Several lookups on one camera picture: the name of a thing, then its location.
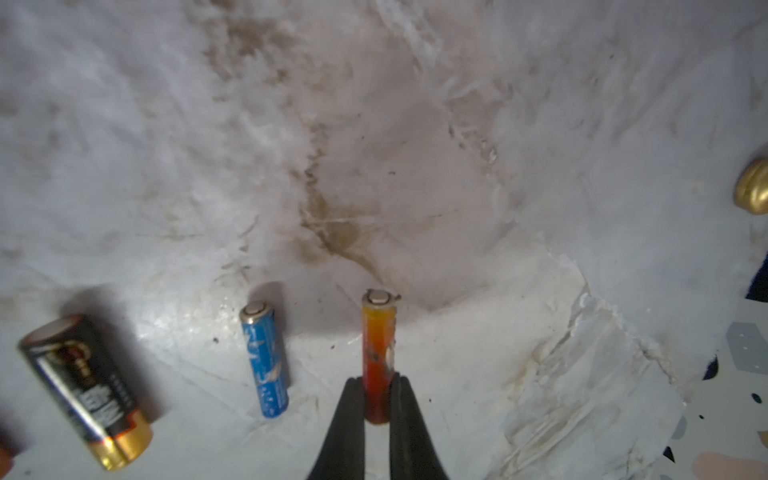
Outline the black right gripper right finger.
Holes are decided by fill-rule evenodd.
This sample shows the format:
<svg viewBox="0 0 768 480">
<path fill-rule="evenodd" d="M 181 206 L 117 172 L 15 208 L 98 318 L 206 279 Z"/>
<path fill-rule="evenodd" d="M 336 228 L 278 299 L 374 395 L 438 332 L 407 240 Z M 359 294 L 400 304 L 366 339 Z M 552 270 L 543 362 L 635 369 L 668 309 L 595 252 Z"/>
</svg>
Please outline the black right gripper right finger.
<svg viewBox="0 0 768 480">
<path fill-rule="evenodd" d="M 396 373 L 389 396 L 390 479 L 448 480 L 409 379 Z"/>
</svg>

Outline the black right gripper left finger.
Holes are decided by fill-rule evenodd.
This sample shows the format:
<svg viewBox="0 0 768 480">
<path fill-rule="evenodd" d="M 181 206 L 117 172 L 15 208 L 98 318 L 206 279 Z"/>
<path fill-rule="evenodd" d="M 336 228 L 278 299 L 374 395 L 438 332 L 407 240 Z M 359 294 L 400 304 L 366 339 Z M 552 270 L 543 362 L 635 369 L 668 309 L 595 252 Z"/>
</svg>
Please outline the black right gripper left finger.
<svg viewBox="0 0 768 480">
<path fill-rule="evenodd" d="M 363 380 L 349 378 L 308 480 L 365 478 L 365 410 Z"/>
</svg>

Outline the orange AA battery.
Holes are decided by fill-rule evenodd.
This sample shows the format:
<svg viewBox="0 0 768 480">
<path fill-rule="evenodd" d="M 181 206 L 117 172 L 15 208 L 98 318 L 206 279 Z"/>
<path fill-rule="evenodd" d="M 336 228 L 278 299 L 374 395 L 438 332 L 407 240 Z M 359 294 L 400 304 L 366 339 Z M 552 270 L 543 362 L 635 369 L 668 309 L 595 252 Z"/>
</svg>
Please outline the orange AA battery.
<svg viewBox="0 0 768 480">
<path fill-rule="evenodd" d="M 366 399 L 365 418 L 374 425 L 389 421 L 389 392 L 395 371 L 398 299 L 398 296 L 379 289 L 369 289 L 362 298 L 362 381 Z"/>
</svg>

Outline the black gold AA battery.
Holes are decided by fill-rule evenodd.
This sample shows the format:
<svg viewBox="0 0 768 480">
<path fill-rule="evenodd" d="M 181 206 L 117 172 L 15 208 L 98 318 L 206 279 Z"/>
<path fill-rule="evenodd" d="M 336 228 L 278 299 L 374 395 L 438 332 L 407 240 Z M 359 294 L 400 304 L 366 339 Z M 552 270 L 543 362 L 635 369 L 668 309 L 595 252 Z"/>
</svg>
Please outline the black gold AA battery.
<svg viewBox="0 0 768 480">
<path fill-rule="evenodd" d="M 49 322 L 18 349 L 104 470 L 123 469 L 148 448 L 150 423 L 86 316 Z"/>
</svg>

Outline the blue AAA battery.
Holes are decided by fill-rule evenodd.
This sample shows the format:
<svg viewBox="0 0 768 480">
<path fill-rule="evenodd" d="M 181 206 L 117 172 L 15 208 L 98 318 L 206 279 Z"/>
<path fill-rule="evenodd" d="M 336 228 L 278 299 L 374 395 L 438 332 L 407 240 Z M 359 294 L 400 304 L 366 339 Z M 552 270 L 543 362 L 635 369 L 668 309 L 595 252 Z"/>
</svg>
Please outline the blue AAA battery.
<svg viewBox="0 0 768 480">
<path fill-rule="evenodd" d="M 277 418 L 287 410 L 289 395 L 274 309 L 255 300 L 239 312 L 239 319 L 261 413 Z"/>
</svg>

